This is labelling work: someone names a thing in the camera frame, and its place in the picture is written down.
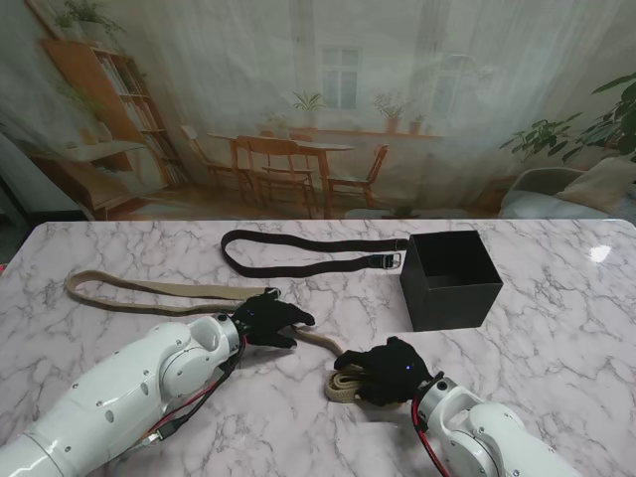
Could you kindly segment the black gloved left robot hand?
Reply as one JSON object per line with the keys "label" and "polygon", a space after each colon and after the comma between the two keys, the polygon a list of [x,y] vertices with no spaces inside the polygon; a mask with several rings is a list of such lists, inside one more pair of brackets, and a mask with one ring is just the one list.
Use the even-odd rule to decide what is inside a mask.
{"label": "black gloved left robot hand", "polygon": [[277,298],[273,292],[251,297],[232,315],[239,334],[253,346],[291,349],[293,338],[280,334],[283,328],[303,324],[314,326],[314,317],[294,304]]}

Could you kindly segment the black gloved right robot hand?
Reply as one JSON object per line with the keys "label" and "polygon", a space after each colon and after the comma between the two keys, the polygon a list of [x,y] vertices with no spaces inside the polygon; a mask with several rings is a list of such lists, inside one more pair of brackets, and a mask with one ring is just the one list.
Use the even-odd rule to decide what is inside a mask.
{"label": "black gloved right robot hand", "polygon": [[366,376],[355,395],[376,406],[406,402],[433,380],[415,348],[395,336],[367,352],[345,351],[334,363],[336,371],[351,367],[361,368]]}

